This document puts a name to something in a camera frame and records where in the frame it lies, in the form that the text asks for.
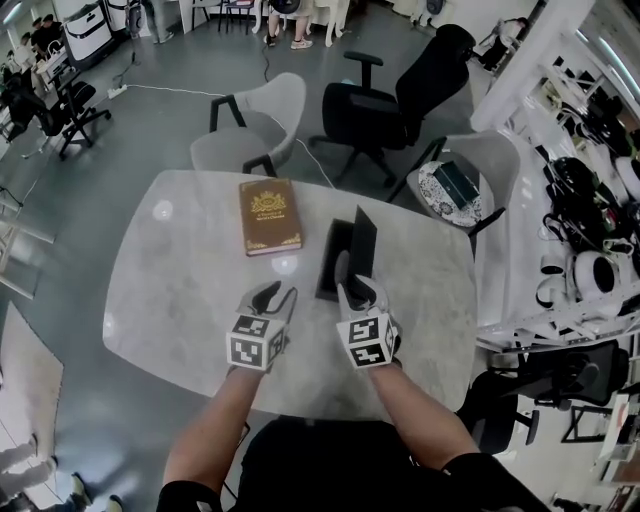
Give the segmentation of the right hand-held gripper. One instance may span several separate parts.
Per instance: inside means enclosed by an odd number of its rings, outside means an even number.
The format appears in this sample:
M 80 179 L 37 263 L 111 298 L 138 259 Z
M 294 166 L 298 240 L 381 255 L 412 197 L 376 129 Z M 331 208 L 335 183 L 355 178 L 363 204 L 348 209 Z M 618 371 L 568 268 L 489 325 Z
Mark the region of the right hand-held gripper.
M 345 351 L 356 369 L 400 364 L 400 328 L 391 315 L 386 290 L 363 275 L 348 275 L 349 252 L 339 253 L 335 284 L 341 321 L 336 325 Z

